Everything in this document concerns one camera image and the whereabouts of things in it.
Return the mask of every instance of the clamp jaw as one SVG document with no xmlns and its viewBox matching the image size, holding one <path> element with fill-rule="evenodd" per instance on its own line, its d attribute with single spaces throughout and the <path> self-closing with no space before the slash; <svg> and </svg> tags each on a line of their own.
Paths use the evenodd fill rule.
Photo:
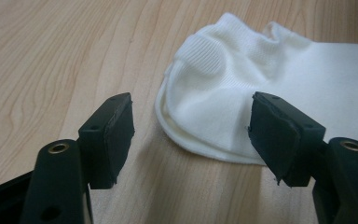
<svg viewBox="0 0 358 224">
<path fill-rule="evenodd" d="M 315 180 L 319 223 L 358 223 L 358 141 L 324 142 L 325 127 L 282 98 L 256 92 L 249 137 L 268 168 L 289 187 Z"/>
<path fill-rule="evenodd" d="M 134 135 L 129 93 L 107 99 L 79 138 L 40 149 L 32 172 L 0 186 L 0 223 L 92 223 L 91 189 L 111 189 Z"/>
</svg>

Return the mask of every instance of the white sock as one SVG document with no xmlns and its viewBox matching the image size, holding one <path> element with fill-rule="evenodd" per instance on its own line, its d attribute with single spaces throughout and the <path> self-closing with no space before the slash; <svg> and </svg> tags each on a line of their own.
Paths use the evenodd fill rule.
<svg viewBox="0 0 358 224">
<path fill-rule="evenodd" d="M 191 152 L 264 164 L 246 131 L 255 91 L 321 123 L 326 141 L 358 140 L 358 45 L 312 42 L 275 22 L 260 34 L 231 14 L 176 52 L 158 92 L 158 121 Z"/>
</svg>

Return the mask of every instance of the wood grain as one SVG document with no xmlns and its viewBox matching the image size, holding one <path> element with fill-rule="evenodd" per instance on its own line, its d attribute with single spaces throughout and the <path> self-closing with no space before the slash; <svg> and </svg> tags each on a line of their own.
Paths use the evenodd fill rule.
<svg viewBox="0 0 358 224">
<path fill-rule="evenodd" d="M 188 153 L 157 123 L 173 54 L 224 12 L 257 31 L 276 21 L 315 41 L 358 43 L 354 0 L 0 0 L 0 184 L 128 91 L 136 135 L 118 184 L 91 193 L 96 223 L 317 223 L 311 187 Z"/>
</svg>

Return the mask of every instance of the table surface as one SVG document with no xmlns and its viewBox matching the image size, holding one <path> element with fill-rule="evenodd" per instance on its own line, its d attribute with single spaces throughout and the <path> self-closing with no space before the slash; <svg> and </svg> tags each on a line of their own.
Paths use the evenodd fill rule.
<svg viewBox="0 0 358 224">
<path fill-rule="evenodd" d="M 358 43 L 350 0 L 0 0 L 0 184 L 130 92 L 136 134 L 117 185 L 91 192 L 95 223 L 317 223 L 313 183 L 277 186 L 266 167 L 191 154 L 158 125 L 173 54 L 224 12 L 257 31 L 276 21 L 315 41 Z"/>
</svg>

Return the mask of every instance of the brass insert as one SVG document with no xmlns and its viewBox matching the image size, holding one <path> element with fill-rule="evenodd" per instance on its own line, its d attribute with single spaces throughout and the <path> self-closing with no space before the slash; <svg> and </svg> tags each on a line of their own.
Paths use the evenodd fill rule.
<svg viewBox="0 0 358 224">
<path fill-rule="evenodd" d="M 358 151 L 358 144 L 352 141 L 341 141 L 340 144 L 346 149 Z"/>
<path fill-rule="evenodd" d="M 48 149 L 48 153 L 50 154 L 58 154 L 64 152 L 66 149 L 69 148 L 69 145 L 66 143 L 59 143 L 54 145 Z"/>
</svg>

